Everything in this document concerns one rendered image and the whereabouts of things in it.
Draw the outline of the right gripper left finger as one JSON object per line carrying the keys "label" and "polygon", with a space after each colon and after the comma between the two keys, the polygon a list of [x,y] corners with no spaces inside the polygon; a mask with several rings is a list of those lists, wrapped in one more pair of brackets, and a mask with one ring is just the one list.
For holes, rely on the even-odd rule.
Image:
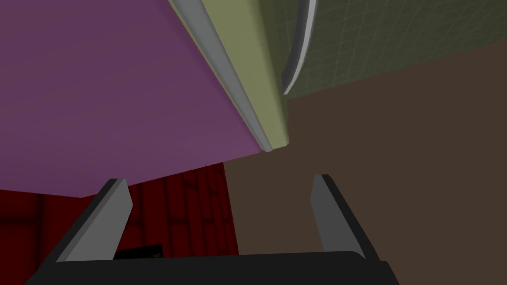
{"label": "right gripper left finger", "polygon": [[48,255],[49,263],[111,260],[133,202],[124,179],[110,179]]}

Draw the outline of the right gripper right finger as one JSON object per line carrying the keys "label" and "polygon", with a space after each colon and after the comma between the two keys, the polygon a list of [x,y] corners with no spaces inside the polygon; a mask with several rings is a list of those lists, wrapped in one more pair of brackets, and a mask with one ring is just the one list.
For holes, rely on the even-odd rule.
{"label": "right gripper right finger", "polygon": [[381,261],[329,175],[314,176],[310,203],[324,251],[352,251],[368,261]]}

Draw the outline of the purple fridge body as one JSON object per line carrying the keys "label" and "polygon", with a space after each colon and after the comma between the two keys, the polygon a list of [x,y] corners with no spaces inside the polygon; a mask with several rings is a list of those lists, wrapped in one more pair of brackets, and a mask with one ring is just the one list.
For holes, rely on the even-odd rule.
{"label": "purple fridge body", "polygon": [[0,0],[0,190],[86,197],[259,151],[169,0]]}

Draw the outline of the olive green fridge door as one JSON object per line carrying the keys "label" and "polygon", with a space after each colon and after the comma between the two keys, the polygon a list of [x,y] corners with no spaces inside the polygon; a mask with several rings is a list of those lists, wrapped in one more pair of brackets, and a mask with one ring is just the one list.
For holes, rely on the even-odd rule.
{"label": "olive green fridge door", "polygon": [[289,99],[507,40],[507,0],[318,0],[284,95],[298,0],[168,2],[266,152],[289,142]]}

